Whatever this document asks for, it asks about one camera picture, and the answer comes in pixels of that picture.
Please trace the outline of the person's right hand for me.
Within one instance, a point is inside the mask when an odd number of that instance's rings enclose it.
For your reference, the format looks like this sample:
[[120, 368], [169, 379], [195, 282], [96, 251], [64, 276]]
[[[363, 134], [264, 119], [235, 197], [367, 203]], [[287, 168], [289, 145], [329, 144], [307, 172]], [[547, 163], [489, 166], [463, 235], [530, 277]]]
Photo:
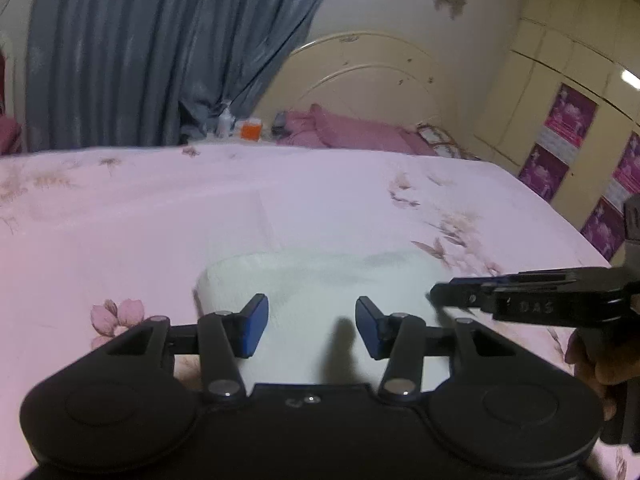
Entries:
[[639, 339], [614, 335], [599, 350], [589, 347], [585, 333], [575, 330], [568, 341], [564, 360], [574, 366], [574, 376], [589, 386], [602, 402], [604, 420], [617, 411], [616, 402], [606, 390], [639, 376]]

